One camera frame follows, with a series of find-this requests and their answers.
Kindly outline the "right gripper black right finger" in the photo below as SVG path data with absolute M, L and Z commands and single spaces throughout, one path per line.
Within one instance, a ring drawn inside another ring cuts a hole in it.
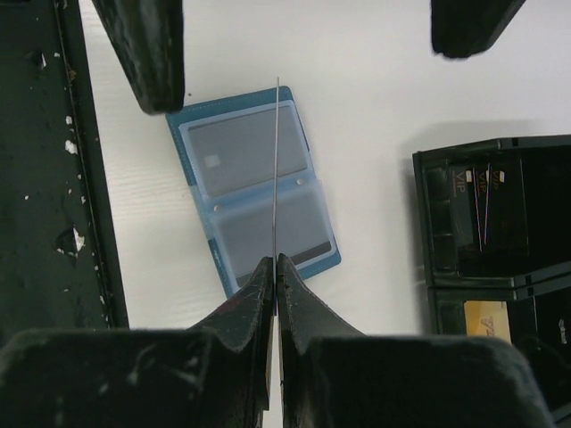
M 482 336 L 373 336 L 277 261 L 287 427 L 551 427 L 522 354 Z

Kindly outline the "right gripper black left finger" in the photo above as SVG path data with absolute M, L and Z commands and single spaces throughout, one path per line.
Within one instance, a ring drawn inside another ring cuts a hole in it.
M 186 330 L 42 329 L 1 352 L 4 427 L 259 427 L 273 261 Z

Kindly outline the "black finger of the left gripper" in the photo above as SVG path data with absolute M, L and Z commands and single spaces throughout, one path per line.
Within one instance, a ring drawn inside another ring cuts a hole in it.
M 180 111 L 185 96 L 181 0 L 103 0 L 93 6 L 140 109 Z
M 433 52 L 469 58 L 490 49 L 525 0 L 432 0 Z

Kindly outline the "blue leather card holder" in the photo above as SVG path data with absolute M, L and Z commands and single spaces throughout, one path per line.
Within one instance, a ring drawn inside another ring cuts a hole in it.
M 197 175 L 197 168 L 189 157 L 189 151 L 186 148 L 187 128 L 189 126 L 209 122 L 216 118 L 222 119 L 225 116 L 240 115 L 242 112 L 250 109 L 265 110 L 273 108 L 275 113 L 279 114 L 279 107 L 283 103 L 292 104 L 297 112 L 302 131 L 302 138 L 304 139 L 304 148 L 307 150 L 306 156 L 308 168 L 280 176 L 278 173 L 278 149 L 275 149 L 273 178 L 266 182 L 239 189 L 231 193 L 226 193 L 219 197 L 207 196 L 203 190 L 201 179 Z M 266 200 L 268 198 L 272 199 L 272 213 L 277 214 L 277 198 L 280 192 L 297 189 L 312 182 L 319 182 L 322 188 L 322 184 L 314 169 L 309 142 L 302 126 L 302 121 L 294 101 L 294 96 L 288 86 L 279 86 L 248 94 L 235 95 L 209 102 L 188 105 L 183 107 L 182 110 L 177 113 L 167 115 L 166 121 L 169 126 L 174 145 L 177 149 L 178 157 L 190 188 L 190 193 L 192 194 L 195 207 L 201 220 L 212 258 L 213 255 L 211 246 L 209 245 L 209 239 L 213 237 L 212 220 L 216 217 L 225 215 L 230 211 L 243 206 L 248 207 L 256 201 Z M 217 264 L 214 258 L 213 261 L 217 269 Z M 217 269 L 217 271 L 222 288 L 226 294 L 220 278 L 219 270 Z

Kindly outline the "grey card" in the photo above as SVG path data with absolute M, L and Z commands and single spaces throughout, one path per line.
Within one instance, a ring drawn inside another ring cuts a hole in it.
M 319 182 L 280 192 L 277 214 L 268 198 L 218 216 L 212 232 L 209 245 L 228 296 L 275 253 L 289 257 L 304 279 L 341 262 Z

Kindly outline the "dark card in left sleeve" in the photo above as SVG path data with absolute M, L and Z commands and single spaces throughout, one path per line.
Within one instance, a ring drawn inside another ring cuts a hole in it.
M 279 114 L 273 108 L 250 109 L 189 126 L 186 136 L 189 157 L 209 197 L 273 178 L 275 149 L 280 176 L 308 168 L 300 121 L 290 103 L 281 104 Z

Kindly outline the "gold cards stack in tray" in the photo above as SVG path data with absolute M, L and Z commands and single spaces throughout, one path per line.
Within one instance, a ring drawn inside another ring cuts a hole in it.
M 463 307 L 468 336 L 492 336 L 511 342 L 506 301 L 468 300 Z

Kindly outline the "black VIP cards stack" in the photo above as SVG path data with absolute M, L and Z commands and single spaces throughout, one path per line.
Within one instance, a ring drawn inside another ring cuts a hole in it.
M 450 165 L 451 217 L 462 258 L 528 251 L 521 160 L 491 157 Z

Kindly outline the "black three-compartment tray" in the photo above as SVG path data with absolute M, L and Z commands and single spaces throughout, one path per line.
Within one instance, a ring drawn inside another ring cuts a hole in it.
M 570 424 L 570 138 L 501 137 L 412 157 L 432 329 L 502 339 Z

